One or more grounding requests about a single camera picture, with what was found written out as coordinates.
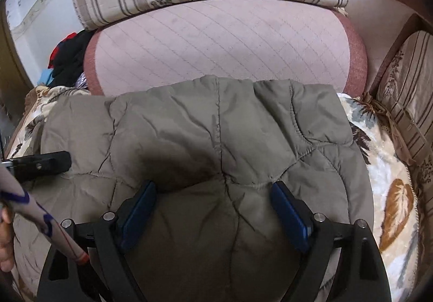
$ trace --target pile of clothes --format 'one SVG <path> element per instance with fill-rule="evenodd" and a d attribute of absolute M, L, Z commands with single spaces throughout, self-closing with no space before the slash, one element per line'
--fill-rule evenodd
<path fill-rule="evenodd" d="M 62 40 L 51 53 L 48 69 L 42 72 L 38 85 L 86 89 L 83 60 L 94 33 L 95 31 L 71 33 Z"/>

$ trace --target pink mattress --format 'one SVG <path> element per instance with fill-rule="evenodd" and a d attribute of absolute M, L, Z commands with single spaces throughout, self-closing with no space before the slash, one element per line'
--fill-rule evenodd
<path fill-rule="evenodd" d="M 89 43 L 93 94 L 117 96 L 214 74 L 332 84 L 360 95 L 367 56 L 342 14 L 280 0 L 208 0 L 118 22 Z"/>

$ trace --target red cloth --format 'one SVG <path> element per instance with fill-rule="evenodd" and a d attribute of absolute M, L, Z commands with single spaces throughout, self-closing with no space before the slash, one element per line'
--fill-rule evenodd
<path fill-rule="evenodd" d="M 71 33 L 70 35 L 68 35 L 64 40 L 62 40 L 59 44 L 57 44 L 57 46 L 54 48 L 54 50 L 53 50 L 53 52 L 51 53 L 51 55 L 50 55 L 50 62 L 49 62 L 49 64 L 48 64 L 48 68 L 54 68 L 54 66 L 53 66 L 53 60 L 54 60 L 54 58 L 55 58 L 55 56 L 57 55 L 57 53 L 58 53 L 58 49 L 59 49 L 59 45 L 61 44 L 61 43 L 63 43 L 64 41 L 67 41 L 67 40 L 69 40 L 69 39 L 72 39 L 73 37 L 75 37 L 77 35 L 77 33 Z"/>

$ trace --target brown leaf print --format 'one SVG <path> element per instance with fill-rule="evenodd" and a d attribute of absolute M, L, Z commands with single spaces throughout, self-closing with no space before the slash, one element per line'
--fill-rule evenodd
<path fill-rule="evenodd" d="M 369 161 L 369 155 L 367 154 L 367 151 L 370 150 L 369 142 L 371 142 L 371 138 L 367 136 L 367 134 L 362 131 L 358 126 L 354 125 L 350 121 L 349 124 L 350 128 L 352 129 L 353 140 L 358 145 L 365 163 L 367 165 L 370 165 L 371 163 Z"/>
<path fill-rule="evenodd" d="M 395 179 L 386 197 L 380 252 L 385 251 L 403 230 L 413 207 L 414 195 L 410 185 L 403 183 L 399 178 Z"/>

